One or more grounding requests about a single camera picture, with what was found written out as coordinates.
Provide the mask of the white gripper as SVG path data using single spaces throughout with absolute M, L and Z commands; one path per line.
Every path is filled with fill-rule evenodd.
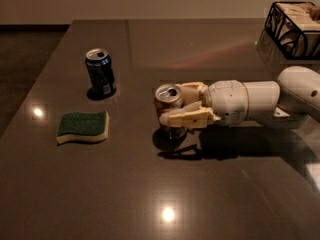
M 177 87 L 186 106 L 162 113 L 159 122 L 163 126 L 192 130 L 214 123 L 220 126 L 238 125 L 246 119 L 248 94 L 239 81 L 218 81 L 209 87 L 203 82 L 188 82 Z

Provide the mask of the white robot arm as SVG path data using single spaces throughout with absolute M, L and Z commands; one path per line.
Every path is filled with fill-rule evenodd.
M 302 67 L 282 70 L 274 81 L 163 84 L 155 91 L 158 120 L 168 129 L 236 126 L 296 129 L 320 118 L 320 74 Z

